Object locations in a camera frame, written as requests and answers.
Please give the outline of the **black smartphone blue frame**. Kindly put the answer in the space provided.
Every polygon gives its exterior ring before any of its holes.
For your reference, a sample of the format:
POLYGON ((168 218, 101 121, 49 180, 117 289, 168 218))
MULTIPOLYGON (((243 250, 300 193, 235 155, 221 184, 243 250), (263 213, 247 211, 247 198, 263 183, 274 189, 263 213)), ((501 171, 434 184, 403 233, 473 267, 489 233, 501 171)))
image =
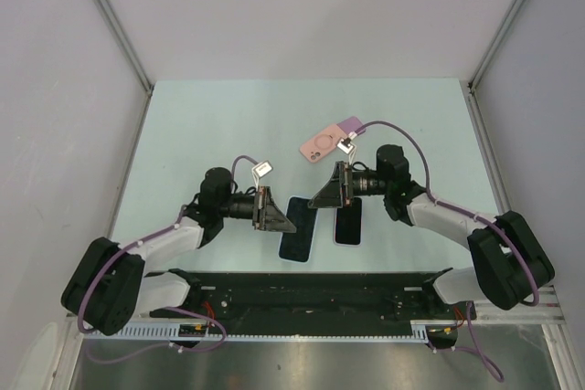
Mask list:
POLYGON ((309 206, 309 199, 298 196, 289 199, 286 216, 296 226, 296 231, 282 234, 279 258, 300 263, 308 261, 313 244, 317 212, 317 209, 309 206))

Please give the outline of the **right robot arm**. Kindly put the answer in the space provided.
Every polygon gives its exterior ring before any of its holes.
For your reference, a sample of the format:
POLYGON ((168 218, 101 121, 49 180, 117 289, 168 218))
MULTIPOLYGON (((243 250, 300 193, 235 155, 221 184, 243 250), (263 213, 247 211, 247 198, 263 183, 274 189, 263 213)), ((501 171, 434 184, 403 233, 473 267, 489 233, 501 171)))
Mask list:
POLYGON ((430 279, 421 306, 432 318, 444 317, 464 301, 487 300, 504 311, 518 304, 536 306, 538 290, 555 278, 551 261, 521 214, 486 216, 431 195, 412 179, 410 164, 397 145, 378 148, 374 169, 336 163, 309 206, 346 208, 373 195, 382 196, 393 221, 435 232, 471 255, 470 268, 446 269, 430 279))

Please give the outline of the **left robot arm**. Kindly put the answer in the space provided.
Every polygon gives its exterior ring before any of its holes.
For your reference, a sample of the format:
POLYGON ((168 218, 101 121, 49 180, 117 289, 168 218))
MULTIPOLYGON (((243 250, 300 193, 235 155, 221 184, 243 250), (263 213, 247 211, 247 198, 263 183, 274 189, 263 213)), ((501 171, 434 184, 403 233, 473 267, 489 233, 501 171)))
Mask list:
POLYGON ((293 233, 296 226, 275 204, 268 186, 237 191, 230 170, 207 170, 191 203, 169 226, 120 244, 98 237, 88 246, 65 290, 61 304, 77 317, 80 332, 114 335, 135 315, 172 307, 196 314, 201 293, 176 271, 160 273, 168 261, 212 242, 227 218, 249 220, 254 230, 293 233))

